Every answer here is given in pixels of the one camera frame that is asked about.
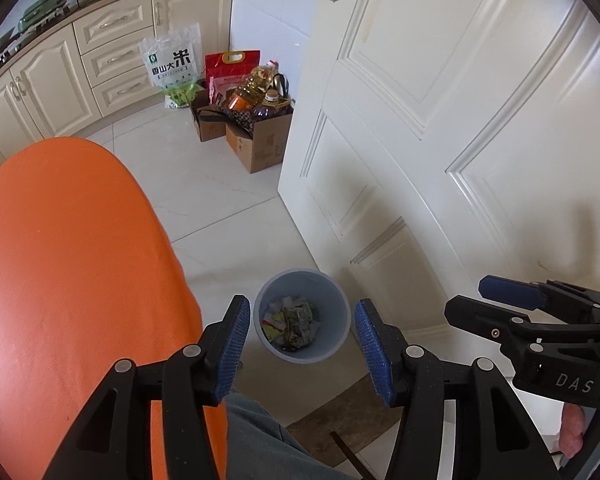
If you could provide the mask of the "person's right hand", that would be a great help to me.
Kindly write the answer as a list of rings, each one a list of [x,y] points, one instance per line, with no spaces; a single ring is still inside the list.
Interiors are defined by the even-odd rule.
[[[565,458],[573,458],[581,451],[584,432],[584,411],[576,404],[565,403],[562,407],[562,426],[558,437],[559,451]]]

